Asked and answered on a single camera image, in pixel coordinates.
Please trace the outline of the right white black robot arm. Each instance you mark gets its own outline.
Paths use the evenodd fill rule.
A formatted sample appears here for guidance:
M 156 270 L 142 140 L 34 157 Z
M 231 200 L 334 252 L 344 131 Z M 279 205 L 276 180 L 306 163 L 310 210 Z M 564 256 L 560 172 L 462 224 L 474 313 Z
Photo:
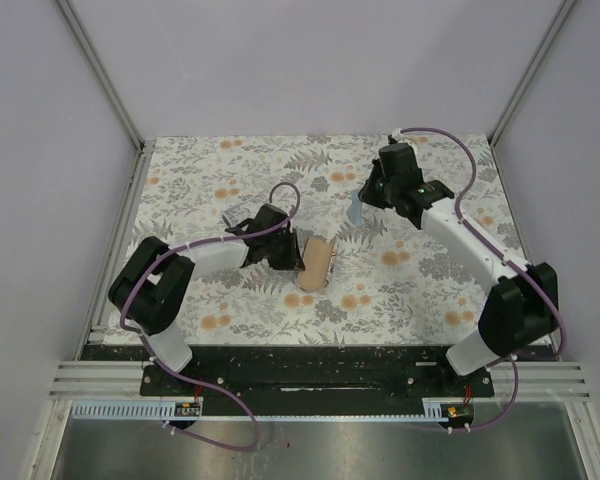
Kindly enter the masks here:
M 380 148 L 358 198 L 395 211 L 441 243 L 487 295 L 477 330 L 450 347 L 448 363 L 434 373 L 442 393 L 460 394 L 470 385 L 471 373 L 559 329 L 555 270 L 507 253 L 463 213 L 451 189 L 424 180 L 411 145 Z

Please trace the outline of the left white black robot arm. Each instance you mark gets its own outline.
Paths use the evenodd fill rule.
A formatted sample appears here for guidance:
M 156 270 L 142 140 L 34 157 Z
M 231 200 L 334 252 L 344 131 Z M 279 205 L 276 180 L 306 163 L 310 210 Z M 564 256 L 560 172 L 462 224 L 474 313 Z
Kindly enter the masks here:
M 155 236 L 140 242 L 108 291 L 121 314 L 121 327 L 146 342 L 150 356 L 165 367 L 162 383 L 185 395 L 197 382 L 188 365 L 193 353 L 176 325 L 191 280 L 212 273 L 266 262 L 277 271 L 305 269 L 289 213 L 265 204 L 253 218 L 226 230 L 224 237 L 171 247 Z

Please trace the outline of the light blue cleaning cloth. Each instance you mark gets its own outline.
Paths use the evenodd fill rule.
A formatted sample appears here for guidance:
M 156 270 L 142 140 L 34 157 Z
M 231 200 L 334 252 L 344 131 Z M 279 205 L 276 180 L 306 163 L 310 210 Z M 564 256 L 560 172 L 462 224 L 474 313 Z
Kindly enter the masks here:
M 346 212 L 349 222 L 354 226 L 360 225 L 362 223 L 362 219 L 363 219 L 363 216 L 362 216 L 363 205 L 359 198 L 359 193 L 360 193 L 359 190 L 351 192 L 351 204 Z

